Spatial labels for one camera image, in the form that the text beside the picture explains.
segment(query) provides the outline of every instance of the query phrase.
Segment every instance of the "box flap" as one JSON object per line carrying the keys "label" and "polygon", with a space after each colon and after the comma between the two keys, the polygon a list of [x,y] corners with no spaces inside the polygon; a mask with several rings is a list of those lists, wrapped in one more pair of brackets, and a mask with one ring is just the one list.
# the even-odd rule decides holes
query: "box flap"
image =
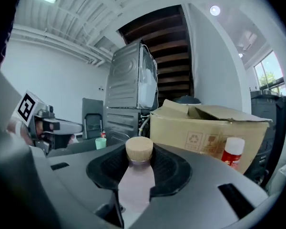
{"label": "box flap", "polygon": [[162,107],[151,113],[159,117],[185,118],[188,119],[189,106],[178,104],[165,99]]}
{"label": "box flap", "polygon": [[251,114],[246,114],[235,109],[230,109],[217,105],[196,105],[196,109],[203,111],[218,120],[243,121],[243,122],[272,122],[271,119],[260,118]]}

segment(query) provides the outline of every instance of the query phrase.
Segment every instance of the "recycling symbol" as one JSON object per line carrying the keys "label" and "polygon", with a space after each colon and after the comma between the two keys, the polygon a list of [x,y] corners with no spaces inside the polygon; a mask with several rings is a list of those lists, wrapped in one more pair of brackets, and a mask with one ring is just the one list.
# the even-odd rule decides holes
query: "recycling symbol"
{"label": "recycling symbol", "polygon": [[199,137],[197,135],[193,134],[190,136],[189,141],[190,141],[190,143],[196,144],[199,141]]}

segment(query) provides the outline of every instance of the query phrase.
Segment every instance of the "wooden staircase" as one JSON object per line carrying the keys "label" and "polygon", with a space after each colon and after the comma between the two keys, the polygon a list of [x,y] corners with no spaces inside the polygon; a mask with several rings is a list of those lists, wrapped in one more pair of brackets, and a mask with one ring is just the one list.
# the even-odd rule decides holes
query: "wooden staircase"
{"label": "wooden staircase", "polygon": [[158,64],[158,101],[193,95],[191,47],[181,6],[143,15],[120,28],[126,44],[142,38]]}

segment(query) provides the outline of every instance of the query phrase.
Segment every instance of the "tree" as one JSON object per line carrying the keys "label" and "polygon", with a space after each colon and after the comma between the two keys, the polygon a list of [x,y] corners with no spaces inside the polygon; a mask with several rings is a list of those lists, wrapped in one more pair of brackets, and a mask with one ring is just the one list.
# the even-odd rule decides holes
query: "tree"
{"label": "tree", "polygon": [[268,84],[273,82],[275,80],[275,75],[273,72],[266,72],[266,75],[261,75],[259,78],[258,78],[258,81],[259,81],[259,85],[260,86],[264,86],[264,85],[267,85],[267,81],[268,81]]}

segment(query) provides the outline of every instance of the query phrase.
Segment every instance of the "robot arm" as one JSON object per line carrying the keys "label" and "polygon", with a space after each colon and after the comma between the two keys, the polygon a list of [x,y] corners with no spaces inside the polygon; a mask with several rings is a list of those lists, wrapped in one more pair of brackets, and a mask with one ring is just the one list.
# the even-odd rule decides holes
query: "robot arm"
{"label": "robot arm", "polygon": [[[33,93],[27,91],[17,106],[17,114],[27,126],[34,145],[45,154],[51,149],[65,148],[74,133],[82,131],[82,125],[55,118],[53,107],[46,105]],[[43,132],[38,135],[36,122],[42,121]]]}

